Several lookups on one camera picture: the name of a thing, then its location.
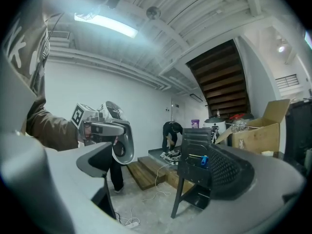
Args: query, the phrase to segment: staircase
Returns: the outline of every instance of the staircase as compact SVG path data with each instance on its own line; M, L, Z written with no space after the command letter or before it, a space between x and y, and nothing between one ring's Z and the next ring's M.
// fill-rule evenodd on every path
M212 115L227 119L247 113L249 101L245 75L233 40L225 42L189 61Z
M163 164L160 164L149 156L146 156L140 157L137 161L128 164L127 168L139 188L144 191L155 186L157 171L162 166ZM177 175L176 170L169 168L169 166L160 169L158 171L156 184L158 185L159 183L165 181L174 188L177 188L179 176ZM185 181L183 192L187 192L192 186L193 183Z

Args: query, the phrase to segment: person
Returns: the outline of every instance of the person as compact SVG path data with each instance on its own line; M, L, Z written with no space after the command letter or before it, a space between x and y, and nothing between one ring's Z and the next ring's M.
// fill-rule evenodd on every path
M105 0L27 0L13 20L2 49L15 71L35 93L36 100L21 129L43 146L63 151L78 147L78 130L72 122L45 110L44 66L49 56L48 20L63 13L88 14ZM84 128L85 138L91 127ZM116 192L123 188L121 167L112 162L111 178Z
M162 140L162 155L164 153L172 154L174 153L174 148L176 146L177 141L177 133L183 132L182 126L175 121L168 121L164 124L162 129L163 140ZM167 151L167 142L169 142L169 151Z

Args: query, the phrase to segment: rice cooker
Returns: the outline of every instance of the rice cooker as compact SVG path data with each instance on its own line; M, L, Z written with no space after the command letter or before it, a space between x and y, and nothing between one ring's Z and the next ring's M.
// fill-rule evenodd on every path
M209 127L209 128L213 128L213 127L218 127L219 129L219 134L221 135L223 132L225 132L226 130L226 126L225 126L225 120L222 118L218 118L218 117L211 117L209 119L206 119L204 122L204 127ZM225 144L227 145L227 140L225 139L224 141L221 142L221 144Z

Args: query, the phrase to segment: blue object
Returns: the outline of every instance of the blue object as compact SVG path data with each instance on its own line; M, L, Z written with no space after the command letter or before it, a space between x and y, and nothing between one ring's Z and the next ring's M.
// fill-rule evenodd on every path
M202 156L202 158L203 159L201 160L201 165L203 166L203 165L206 164L208 157L207 156Z

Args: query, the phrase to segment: chair leg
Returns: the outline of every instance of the chair leg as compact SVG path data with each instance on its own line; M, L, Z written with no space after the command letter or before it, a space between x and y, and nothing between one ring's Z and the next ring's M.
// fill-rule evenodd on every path
M171 218L176 217L176 212L177 212L177 209L178 209L179 203L180 203L180 197L182 195L183 185L184 185L184 178L182 178L180 176L179 177L179 184L177 186L176 195L175 195L175 204L174 204L174 207L173 207L172 213L171 213Z

